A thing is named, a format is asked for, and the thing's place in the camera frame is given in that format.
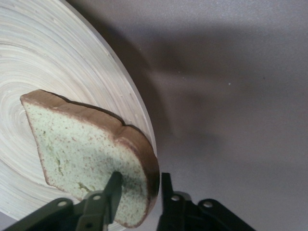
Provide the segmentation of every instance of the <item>bread crust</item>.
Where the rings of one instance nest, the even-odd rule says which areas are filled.
[[[24,103],[32,103],[39,105],[40,107],[48,108],[49,110],[73,116],[82,122],[89,122],[96,125],[97,127],[107,130],[110,132],[113,141],[126,146],[133,151],[137,159],[139,159],[142,169],[146,175],[146,185],[147,185],[147,205],[146,212],[139,223],[129,226],[127,223],[123,223],[116,220],[119,224],[127,228],[135,228],[139,226],[144,219],[147,217],[149,212],[155,205],[158,190],[159,190],[159,166],[157,158],[153,152],[153,148],[145,137],[139,130],[133,128],[132,126],[125,126],[124,122],[120,119],[112,116],[112,113],[93,107],[91,105],[72,102],[62,96],[55,95],[53,93],[44,90],[35,90],[28,94],[22,95],[20,97],[22,105]],[[44,177],[47,184],[50,185],[46,170],[41,159],[41,151],[39,150],[39,144],[37,143],[38,154],[40,162],[43,168]]]

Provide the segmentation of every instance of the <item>bread slice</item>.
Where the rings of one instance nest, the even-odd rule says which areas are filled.
[[[115,221],[133,228],[151,211],[159,187],[152,146],[137,129],[98,108],[35,90],[21,96],[46,182],[81,200],[123,175]]]

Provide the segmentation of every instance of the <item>bamboo plate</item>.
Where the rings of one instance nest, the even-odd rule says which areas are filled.
[[[106,41],[60,0],[0,0],[0,211],[21,219],[69,194],[48,186],[19,101],[44,89],[114,112],[151,141],[153,128],[129,74]],[[110,230],[122,230],[118,224]]]

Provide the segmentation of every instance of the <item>gray surface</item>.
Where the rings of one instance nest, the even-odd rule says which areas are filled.
[[[258,231],[307,229],[308,2],[68,2],[130,72],[175,190]]]

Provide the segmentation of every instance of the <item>screw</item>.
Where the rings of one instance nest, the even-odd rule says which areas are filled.
[[[66,205],[66,204],[67,204],[66,201],[60,201],[60,202],[58,203],[58,206],[59,206],[59,207],[62,207],[62,206],[64,206],[64,205]]]
[[[99,200],[100,198],[101,198],[101,196],[96,195],[96,196],[93,197],[93,200],[94,200],[94,201],[97,201],[97,200]]]
[[[207,207],[207,208],[211,208],[211,207],[213,207],[213,204],[212,204],[212,202],[210,202],[210,201],[204,201],[204,202],[203,202],[203,206],[204,206],[204,207]]]
[[[171,199],[172,199],[173,201],[179,201],[179,200],[180,200],[180,197],[179,197],[178,195],[173,195],[173,196],[171,197]]]

